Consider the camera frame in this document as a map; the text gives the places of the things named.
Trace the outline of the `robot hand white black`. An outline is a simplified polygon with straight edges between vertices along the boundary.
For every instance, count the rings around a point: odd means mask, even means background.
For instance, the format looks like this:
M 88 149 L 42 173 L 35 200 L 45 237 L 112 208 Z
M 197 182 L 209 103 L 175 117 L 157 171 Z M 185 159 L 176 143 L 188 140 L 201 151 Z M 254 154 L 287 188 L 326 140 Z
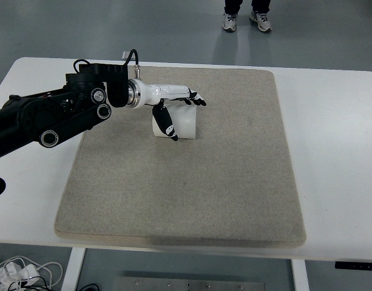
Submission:
M 127 104 L 133 109 L 150 106 L 154 135 L 177 141 L 196 138 L 197 107 L 205 106 L 206 102 L 185 85 L 148 85 L 130 79 Z

